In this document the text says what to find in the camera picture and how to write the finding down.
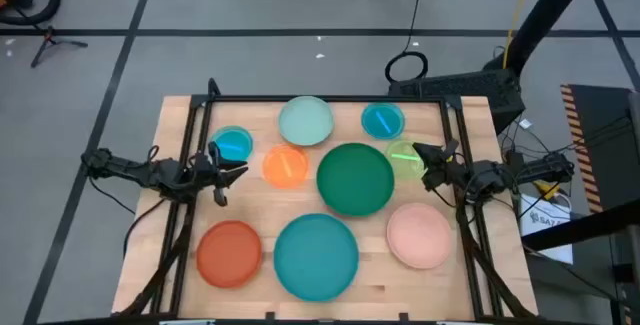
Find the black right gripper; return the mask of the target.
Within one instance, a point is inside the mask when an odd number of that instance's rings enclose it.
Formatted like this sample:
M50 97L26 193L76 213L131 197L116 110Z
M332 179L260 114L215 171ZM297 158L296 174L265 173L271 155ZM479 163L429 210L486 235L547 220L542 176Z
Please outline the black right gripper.
M435 190L442 184L463 185L463 165L455 155L458 145L457 140L451 140L445 147L413 143L412 147L426 167L422 182L427 191Z

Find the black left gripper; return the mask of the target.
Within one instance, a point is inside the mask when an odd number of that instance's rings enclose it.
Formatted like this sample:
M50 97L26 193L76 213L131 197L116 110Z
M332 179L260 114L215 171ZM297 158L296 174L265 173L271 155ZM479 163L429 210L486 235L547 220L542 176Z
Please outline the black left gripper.
M223 163L219 147L215 142L208 144L208 155L198 151L193 156L193 177L197 189L213 186L214 201L221 207L226 207L228 201L224 195L224 188L229 188L247 170L246 163Z

